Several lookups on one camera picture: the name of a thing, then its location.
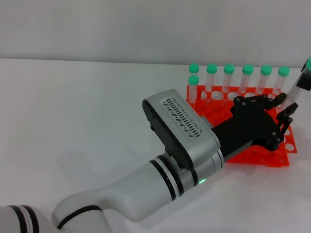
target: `black mount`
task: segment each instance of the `black mount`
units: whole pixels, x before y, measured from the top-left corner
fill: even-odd
[[[277,124],[266,110],[280,105],[286,96],[281,93],[275,99],[266,95],[234,98],[231,108],[233,117],[212,128],[220,141],[225,161],[251,145],[259,145],[270,151],[278,148],[293,120],[289,116],[295,112],[298,104],[293,103],[278,113]]]

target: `white table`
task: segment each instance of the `white table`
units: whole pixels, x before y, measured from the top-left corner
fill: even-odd
[[[298,74],[291,70],[285,91]],[[68,195],[107,185],[161,154],[141,102],[171,88],[185,96],[188,75],[187,66],[1,59],[0,205],[32,205],[51,218]],[[216,84],[221,76],[219,67]],[[255,68],[250,84],[258,78]],[[240,80],[237,67],[232,82]],[[293,116],[298,154],[289,167],[227,164],[142,222],[105,211],[114,232],[310,232],[310,100],[305,92]]]

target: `green indicator light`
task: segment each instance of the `green indicator light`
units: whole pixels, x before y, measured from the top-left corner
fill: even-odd
[[[199,184],[203,183],[204,181],[206,181],[206,179],[201,180],[201,181],[199,182]]]

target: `white backdrop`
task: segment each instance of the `white backdrop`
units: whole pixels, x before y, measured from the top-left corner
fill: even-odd
[[[0,57],[300,67],[310,0],[1,0]]]

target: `robotic arm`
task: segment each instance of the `robotic arm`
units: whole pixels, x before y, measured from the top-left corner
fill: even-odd
[[[227,160],[251,145],[276,150],[298,105],[277,115],[265,111],[286,98],[266,95],[234,99],[232,117],[212,128],[175,91],[150,96],[142,103],[151,129],[165,153],[107,187],[84,191],[62,200],[55,208],[54,226],[29,206],[0,207],[4,233],[109,233],[103,214],[114,209],[131,221],[140,221],[175,200],[200,180],[219,171]]]

